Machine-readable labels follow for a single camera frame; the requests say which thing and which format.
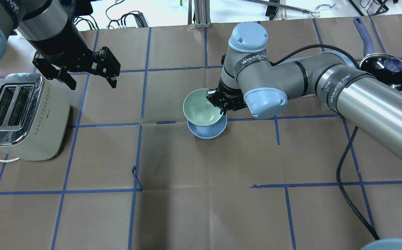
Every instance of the green bowl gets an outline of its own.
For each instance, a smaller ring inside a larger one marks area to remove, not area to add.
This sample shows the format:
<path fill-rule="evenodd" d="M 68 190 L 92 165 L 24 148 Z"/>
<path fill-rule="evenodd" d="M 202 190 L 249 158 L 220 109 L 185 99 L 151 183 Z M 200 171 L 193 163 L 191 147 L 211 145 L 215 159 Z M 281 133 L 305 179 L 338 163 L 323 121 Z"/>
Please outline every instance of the green bowl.
<path fill-rule="evenodd" d="M 208 89 L 199 89 L 191 92 L 184 100 L 182 109 L 191 123 L 200 127 L 207 127 L 217 123 L 221 117 L 221 109 L 213 106 L 207 100 Z"/>

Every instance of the metal pole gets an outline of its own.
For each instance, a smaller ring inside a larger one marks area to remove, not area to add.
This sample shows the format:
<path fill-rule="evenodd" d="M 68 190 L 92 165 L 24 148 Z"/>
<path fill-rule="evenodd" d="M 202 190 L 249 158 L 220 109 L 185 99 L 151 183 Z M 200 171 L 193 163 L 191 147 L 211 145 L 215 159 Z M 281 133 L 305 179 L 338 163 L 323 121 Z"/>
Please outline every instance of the metal pole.
<path fill-rule="evenodd" d="M 195 1 L 195 27 L 206 28 L 211 27 L 210 23 L 210 0 L 194 0 Z"/>
<path fill-rule="evenodd" d="M 275 7 L 282 8 L 282 9 L 298 11 L 298 12 L 301 12 L 301 13 L 304 13 L 304 14 L 317 14 L 316 11 L 311 11 L 311 10 L 308 10 L 308 9 L 293 7 L 293 6 L 289 6 L 289 5 L 281 5 L 279 3 L 266 2 L 266 1 L 262 1 L 262 0 L 242 0 L 242 1 L 252 2 L 252 3 L 259 3 L 261 5 L 275 6 Z"/>
<path fill-rule="evenodd" d="M 402 93 L 374 78 L 360 79 L 338 97 L 347 119 L 402 160 Z"/>

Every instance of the frying pan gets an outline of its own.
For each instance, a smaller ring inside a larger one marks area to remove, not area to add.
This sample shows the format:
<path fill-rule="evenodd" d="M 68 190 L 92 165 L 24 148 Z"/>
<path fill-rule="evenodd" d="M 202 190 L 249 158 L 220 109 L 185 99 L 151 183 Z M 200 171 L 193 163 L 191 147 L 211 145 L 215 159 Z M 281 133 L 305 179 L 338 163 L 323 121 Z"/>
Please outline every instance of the frying pan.
<path fill-rule="evenodd" d="M 354 24 L 363 40 L 364 58 L 360 64 L 361 70 L 402 92 L 402 60 L 385 53 L 375 53 L 372 39 L 360 17 L 354 18 Z"/>

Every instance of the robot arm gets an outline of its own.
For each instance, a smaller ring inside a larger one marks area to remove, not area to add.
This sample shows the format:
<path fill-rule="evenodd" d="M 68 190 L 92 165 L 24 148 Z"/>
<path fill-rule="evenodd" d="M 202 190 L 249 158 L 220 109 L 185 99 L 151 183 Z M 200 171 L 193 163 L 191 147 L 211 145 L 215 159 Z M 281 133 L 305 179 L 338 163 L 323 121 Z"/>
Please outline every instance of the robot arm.
<path fill-rule="evenodd" d="M 107 47 L 96 52 L 87 47 L 58 0 L 0 0 L 0 59 L 15 28 L 37 50 L 33 64 L 47 79 L 74 90 L 76 81 L 69 72 L 86 71 L 116 87 L 120 63 Z"/>
<path fill-rule="evenodd" d="M 216 90 L 207 99 L 224 114 L 248 106 L 256 119 L 287 109 L 288 100 L 317 95 L 402 160 L 402 93 L 354 68 L 345 55 L 323 52 L 274 66 L 265 53 L 266 30 L 238 24 L 229 40 Z"/>

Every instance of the white floor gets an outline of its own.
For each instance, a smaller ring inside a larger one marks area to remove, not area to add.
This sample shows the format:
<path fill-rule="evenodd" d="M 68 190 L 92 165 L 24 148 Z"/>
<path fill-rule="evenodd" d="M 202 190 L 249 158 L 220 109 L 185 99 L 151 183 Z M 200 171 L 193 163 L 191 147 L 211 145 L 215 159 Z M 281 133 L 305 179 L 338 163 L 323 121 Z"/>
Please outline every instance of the white floor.
<path fill-rule="evenodd" d="M 354 0 L 365 5 L 372 0 Z M 188 21 L 188 2 L 183 0 L 180 6 L 179 0 L 125 0 L 108 11 L 110 18 L 118 19 L 123 14 L 133 10 L 144 13 L 145 19 L 150 27 L 185 25 Z M 100 28 L 106 28 L 109 19 L 105 15 L 105 10 L 115 3 L 115 0 L 100 0 L 91 2 L 94 13 L 93 16 Z M 286 0 L 287 5 L 313 10 L 317 5 L 336 4 L 330 10 L 322 10 L 320 18 L 358 16 L 358 13 L 350 5 L 348 0 Z M 387 3 L 389 11 L 384 15 L 402 14 L 402 0 L 393 4 L 392 0 Z M 264 16 L 266 6 L 257 3 L 249 3 L 242 0 L 211 0 L 210 12 L 212 23 L 229 23 L 243 21 L 262 21 L 268 20 Z M 309 14 L 302 14 L 295 11 L 287 11 L 287 19 L 312 18 Z M 136 27 L 136 22 L 132 16 L 128 17 L 129 27 Z M 77 24 L 79 30 L 88 30 L 88 24 L 80 22 Z"/>

